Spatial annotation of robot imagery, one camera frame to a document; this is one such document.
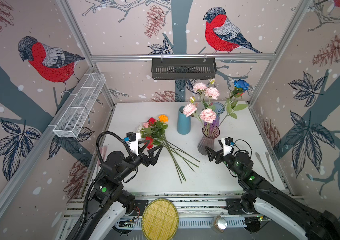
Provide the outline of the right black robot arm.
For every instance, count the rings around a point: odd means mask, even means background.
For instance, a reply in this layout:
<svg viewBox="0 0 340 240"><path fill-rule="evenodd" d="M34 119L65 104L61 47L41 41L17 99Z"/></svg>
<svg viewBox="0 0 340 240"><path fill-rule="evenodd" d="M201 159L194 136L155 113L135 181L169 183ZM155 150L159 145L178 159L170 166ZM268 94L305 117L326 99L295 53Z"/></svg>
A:
<svg viewBox="0 0 340 240"><path fill-rule="evenodd" d="M219 151L205 148L208 158L216 164L224 163L235 173L244 190L241 206L246 213L265 215L300 240L340 240L340 223L332 213L312 209L274 187L253 170L248 151L233 150L233 138L225 138L219 144Z"/></svg>

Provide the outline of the red artificial rose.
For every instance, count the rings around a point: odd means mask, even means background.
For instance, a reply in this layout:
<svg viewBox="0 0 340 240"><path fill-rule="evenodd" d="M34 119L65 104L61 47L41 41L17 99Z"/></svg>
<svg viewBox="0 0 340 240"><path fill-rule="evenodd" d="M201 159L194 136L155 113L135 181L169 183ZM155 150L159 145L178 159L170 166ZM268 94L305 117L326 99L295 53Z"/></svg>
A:
<svg viewBox="0 0 340 240"><path fill-rule="evenodd" d="M225 121L226 118L231 117L233 119L238 119L236 112L244 110L248 107L248 104L241 104L239 101L242 99L242 95L245 93L245 90L242 88L235 88L230 91L229 97L226 99L224 107L226 110L226 115L223 119L219 121L219 125Z"/></svg>

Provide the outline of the blue artificial rose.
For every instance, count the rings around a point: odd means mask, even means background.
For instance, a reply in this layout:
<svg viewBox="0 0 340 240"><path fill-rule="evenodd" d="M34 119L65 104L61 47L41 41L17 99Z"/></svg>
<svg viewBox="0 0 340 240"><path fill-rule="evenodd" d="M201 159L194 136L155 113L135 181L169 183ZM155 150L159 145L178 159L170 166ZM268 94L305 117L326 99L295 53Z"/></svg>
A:
<svg viewBox="0 0 340 240"><path fill-rule="evenodd" d="M249 90L250 86L249 83L242 79L235 80L233 85L233 89L229 90L229 97L226 100L227 102L242 98L244 93Z"/></svg>

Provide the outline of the pink grey glass vase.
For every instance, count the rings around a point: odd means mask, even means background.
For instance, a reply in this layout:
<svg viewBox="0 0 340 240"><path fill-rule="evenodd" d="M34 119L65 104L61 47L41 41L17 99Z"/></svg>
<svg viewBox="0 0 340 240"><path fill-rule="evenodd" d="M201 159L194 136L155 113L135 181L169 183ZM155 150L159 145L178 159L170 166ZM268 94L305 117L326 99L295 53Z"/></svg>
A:
<svg viewBox="0 0 340 240"><path fill-rule="evenodd" d="M219 137L220 129L214 124L207 123L202 127L202 134L203 136L197 145L197 149L200 154L207 156L206 147L214 148L214 141Z"/></svg>

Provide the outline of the pink carnation bunch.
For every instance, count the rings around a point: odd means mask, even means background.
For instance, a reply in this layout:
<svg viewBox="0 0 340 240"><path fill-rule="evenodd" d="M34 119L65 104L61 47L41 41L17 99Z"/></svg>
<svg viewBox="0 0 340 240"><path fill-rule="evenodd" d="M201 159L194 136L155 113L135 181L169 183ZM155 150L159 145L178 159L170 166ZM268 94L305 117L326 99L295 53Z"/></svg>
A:
<svg viewBox="0 0 340 240"><path fill-rule="evenodd" d="M197 102L195 97L190 98L190 103L187 104L185 107L183 107L182 113L186 117L195 117L197 118L201 123L204 123L203 125L203 133L206 136L212 135L212 125L213 122L217 119L216 112L212 109L212 106L209 106L205 100L202 101L202 105L204 106L204 109L201 111L201 113L198 113L197 110Z"/></svg>
<svg viewBox="0 0 340 240"><path fill-rule="evenodd" d="M199 95L200 100L206 109L210 107L211 100L218 100L218 97L220 96L220 92L217 88L209 87L202 82L196 83L193 86L193 90Z"/></svg>

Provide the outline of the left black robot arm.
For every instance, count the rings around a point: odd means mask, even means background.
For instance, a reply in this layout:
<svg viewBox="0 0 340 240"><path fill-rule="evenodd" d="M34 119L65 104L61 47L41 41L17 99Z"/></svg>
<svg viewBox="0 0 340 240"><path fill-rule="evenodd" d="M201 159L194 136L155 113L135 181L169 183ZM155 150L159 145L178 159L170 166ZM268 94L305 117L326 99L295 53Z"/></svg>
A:
<svg viewBox="0 0 340 240"><path fill-rule="evenodd" d="M122 143L128 155L113 151L104 160L100 140L106 135ZM145 154L149 144L149 140L141 140L141 135L133 132L124 139L110 131L98 136L96 152L101 170L89 186L82 214L66 237L68 240L103 240L121 217L134 211L135 196L124 190L124 184L128 183L126 177L136 173L140 165L148 167L158 162L163 146L153 147Z"/></svg>

